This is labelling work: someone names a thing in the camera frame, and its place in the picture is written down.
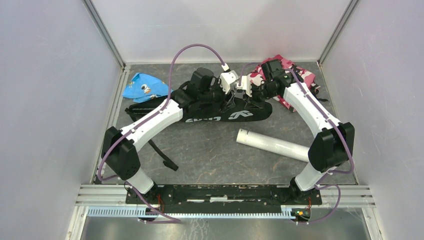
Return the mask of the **black racket bag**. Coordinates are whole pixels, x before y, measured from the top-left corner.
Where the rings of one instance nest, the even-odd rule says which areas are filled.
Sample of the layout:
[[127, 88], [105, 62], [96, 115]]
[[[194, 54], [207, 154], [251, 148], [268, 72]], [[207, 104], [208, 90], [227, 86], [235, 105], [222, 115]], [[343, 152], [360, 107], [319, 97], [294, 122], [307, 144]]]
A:
[[[163, 101], [165, 101], [166, 98], [167, 97], [162, 96], [142, 103], [135, 103], [127, 107], [124, 111], [129, 115], [133, 122], [136, 122], [148, 113], [152, 112]], [[257, 122], [266, 120], [273, 112], [273, 107], [270, 115], [262, 115], [254, 113], [253, 110], [245, 110], [246, 101], [244, 98], [242, 98], [242, 109], [237, 111], [225, 111], [225, 101], [222, 104], [203, 103], [202, 97], [191, 96], [183, 90], [173, 91], [170, 99], [174, 100], [182, 109], [183, 114], [180, 122], [185, 123], [199, 121], [221, 121], [234, 123]], [[167, 168], [177, 171], [179, 167], [156, 146], [153, 140], [149, 140], [148, 143], [163, 158], [163, 164]]]

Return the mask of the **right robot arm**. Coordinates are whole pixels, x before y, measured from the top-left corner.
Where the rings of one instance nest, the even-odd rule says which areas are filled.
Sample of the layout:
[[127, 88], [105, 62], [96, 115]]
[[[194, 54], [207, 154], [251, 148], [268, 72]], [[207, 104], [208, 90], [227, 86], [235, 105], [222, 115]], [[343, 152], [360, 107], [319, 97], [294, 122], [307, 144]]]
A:
[[291, 68], [284, 68], [278, 59], [260, 65], [264, 80], [254, 85], [253, 100], [264, 101], [282, 97], [294, 107], [309, 127], [314, 140], [308, 150], [308, 164], [290, 182], [289, 199], [302, 204], [309, 198], [309, 190], [317, 188], [326, 174], [343, 174], [337, 167], [349, 162], [354, 170], [353, 148], [355, 128], [350, 122], [342, 123], [313, 96], [306, 83]]

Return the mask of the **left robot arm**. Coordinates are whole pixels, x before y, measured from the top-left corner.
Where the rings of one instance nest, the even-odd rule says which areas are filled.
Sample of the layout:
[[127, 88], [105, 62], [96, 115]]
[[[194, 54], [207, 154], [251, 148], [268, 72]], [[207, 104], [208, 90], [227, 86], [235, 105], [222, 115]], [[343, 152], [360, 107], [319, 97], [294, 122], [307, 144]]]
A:
[[189, 81], [141, 119], [121, 129], [114, 126], [107, 129], [101, 164], [107, 164], [138, 191], [137, 196], [145, 204], [153, 203], [157, 198], [155, 182], [141, 168], [139, 150], [162, 130], [182, 120], [184, 114], [193, 113], [204, 104], [218, 110], [231, 91], [246, 90], [249, 83], [247, 76], [238, 76], [233, 70], [215, 78], [208, 69], [199, 68]]

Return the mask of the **white shuttlecock tube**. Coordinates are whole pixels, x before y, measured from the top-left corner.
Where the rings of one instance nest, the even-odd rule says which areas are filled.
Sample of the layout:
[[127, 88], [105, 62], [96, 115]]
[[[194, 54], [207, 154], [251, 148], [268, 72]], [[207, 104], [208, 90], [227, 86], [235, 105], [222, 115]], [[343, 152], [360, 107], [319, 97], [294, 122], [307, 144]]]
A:
[[239, 144], [286, 156], [305, 163], [309, 162], [309, 148], [297, 143], [277, 139], [240, 128], [236, 137]]

